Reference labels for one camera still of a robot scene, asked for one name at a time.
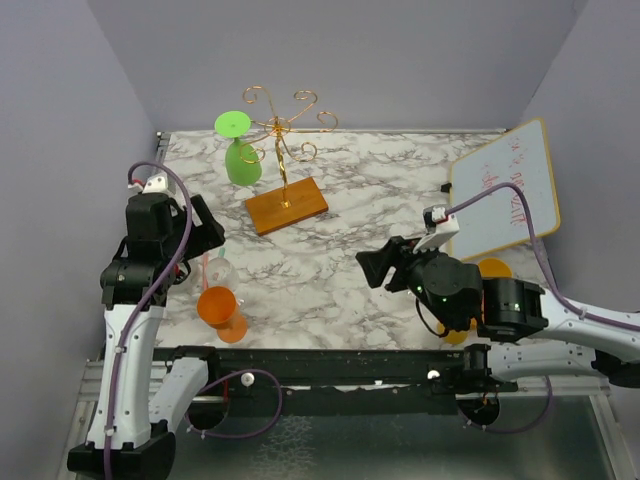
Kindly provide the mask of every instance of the clear plastic cup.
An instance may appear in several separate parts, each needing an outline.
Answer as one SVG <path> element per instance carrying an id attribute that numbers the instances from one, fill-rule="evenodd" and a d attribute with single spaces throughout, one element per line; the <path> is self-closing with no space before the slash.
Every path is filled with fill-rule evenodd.
<path id="1" fill-rule="evenodd" d="M 240 284 L 240 276 L 233 264 L 226 258 L 216 257 L 204 267 L 204 276 L 209 287 L 226 287 L 235 292 Z"/>

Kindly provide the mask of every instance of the gray wall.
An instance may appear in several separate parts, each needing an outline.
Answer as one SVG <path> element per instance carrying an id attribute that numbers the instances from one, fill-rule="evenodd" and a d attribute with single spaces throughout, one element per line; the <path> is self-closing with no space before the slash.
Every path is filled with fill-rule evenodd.
<path id="1" fill-rule="evenodd" d="M 290 107 L 293 92 L 315 89 L 349 128 L 514 126 L 584 2 L 89 5 L 151 120 L 177 130 L 211 128 L 220 113 L 244 108 L 241 93 L 255 84 Z"/>
<path id="2" fill-rule="evenodd" d="M 83 0 L 0 6 L 0 469 L 53 478 L 154 130 Z"/>
<path id="3" fill-rule="evenodd" d="M 545 241 L 565 294 L 640 310 L 640 2 L 590 0 L 527 107 L 542 116 L 562 226 Z M 617 392 L 640 471 L 640 393 Z"/>

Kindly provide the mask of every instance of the red writing on whiteboard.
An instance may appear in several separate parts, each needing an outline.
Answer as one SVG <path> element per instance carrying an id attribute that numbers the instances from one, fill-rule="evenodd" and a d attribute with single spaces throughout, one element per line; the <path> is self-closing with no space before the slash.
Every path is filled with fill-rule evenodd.
<path id="1" fill-rule="evenodd" d="M 520 189 L 524 188 L 524 179 L 522 178 L 522 173 L 517 172 L 509 177 L 511 183 L 520 187 Z M 523 225 L 527 223 L 527 217 L 524 214 L 524 209 L 522 208 L 522 200 L 517 193 L 514 192 L 511 197 L 511 225 Z"/>
<path id="2" fill-rule="evenodd" d="M 491 174 L 491 172 L 489 171 L 489 164 L 487 164 L 487 163 L 484 164 L 484 168 L 482 170 L 483 170 L 482 191 L 485 191 L 485 190 L 493 187 L 493 185 L 496 183 L 496 181 L 500 180 L 500 178 Z"/>
<path id="3" fill-rule="evenodd" d="M 516 167 L 518 165 L 520 165 L 522 162 L 524 162 L 524 154 L 526 153 L 526 149 L 524 149 L 522 151 L 521 154 L 519 154 L 517 157 L 515 157 L 513 160 L 511 160 L 511 164 L 509 165 L 509 168 L 513 168 Z"/>
<path id="4" fill-rule="evenodd" d="M 522 148 L 522 146 L 520 145 L 520 137 L 518 136 L 511 137 L 509 140 L 507 140 L 507 144 L 511 147 L 512 152 L 515 152 Z"/>

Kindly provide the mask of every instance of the marble table surface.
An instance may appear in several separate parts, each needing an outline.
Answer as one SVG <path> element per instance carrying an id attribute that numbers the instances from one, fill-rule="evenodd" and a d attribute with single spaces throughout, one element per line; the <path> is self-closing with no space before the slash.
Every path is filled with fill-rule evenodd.
<path id="1" fill-rule="evenodd" d="M 259 237 L 244 201 L 281 186 L 272 142 L 265 144 L 262 179 L 252 187 L 232 185 L 224 155 L 229 140 L 212 131 L 172 135 L 165 163 L 203 196 L 226 230 L 226 258 L 237 268 L 236 296 L 249 330 L 234 347 L 418 349 L 451 348 L 418 319 L 414 297 L 370 289 L 355 260 L 382 247 L 392 235 L 421 236 L 423 208 L 447 203 L 440 185 L 450 163 L 498 134 L 400 134 L 334 132 L 308 134 L 318 156 L 289 161 L 291 182 L 313 177 L 329 211 Z M 290 146 L 301 135 L 287 136 Z M 530 245 L 496 256 L 516 277 L 543 283 Z M 156 346 L 228 347 L 196 312 L 201 270 L 182 292 L 170 293 Z M 431 325 L 436 320 L 423 309 Z M 458 347 L 476 342 L 475 334 Z"/>

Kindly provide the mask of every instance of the white connector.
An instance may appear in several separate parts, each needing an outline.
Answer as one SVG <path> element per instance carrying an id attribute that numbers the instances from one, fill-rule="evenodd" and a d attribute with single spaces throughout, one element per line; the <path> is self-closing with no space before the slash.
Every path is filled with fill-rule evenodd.
<path id="1" fill-rule="evenodd" d="M 436 208 L 433 209 L 432 219 L 436 223 L 435 229 L 431 229 L 427 235 L 422 237 L 420 241 L 413 248 L 413 253 L 424 252 L 427 250 L 431 250 L 433 248 L 440 248 L 446 242 L 451 239 L 456 233 L 460 231 L 460 225 L 458 224 L 458 219 L 455 215 L 449 215 L 446 217 L 444 215 L 444 207 L 437 207 L 442 210 L 442 217 L 445 220 L 441 220 L 438 222 L 436 220 Z"/>
<path id="2" fill-rule="evenodd" d="M 142 193 L 164 193 L 170 197 L 176 194 L 176 185 L 169 181 L 166 173 L 159 173 L 147 179 Z"/>
<path id="3" fill-rule="evenodd" d="M 444 207 L 433 207 L 431 210 L 431 220 L 434 223 L 442 223 L 447 220 L 447 215 L 445 214 Z"/>
<path id="4" fill-rule="evenodd" d="M 131 190 L 133 193 L 142 193 L 142 190 L 144 190 L 144 184 L 143 183 L 138 183 L 138 182 L 133 182 L 130 183 L 127 188 L 129 190 Z"/>

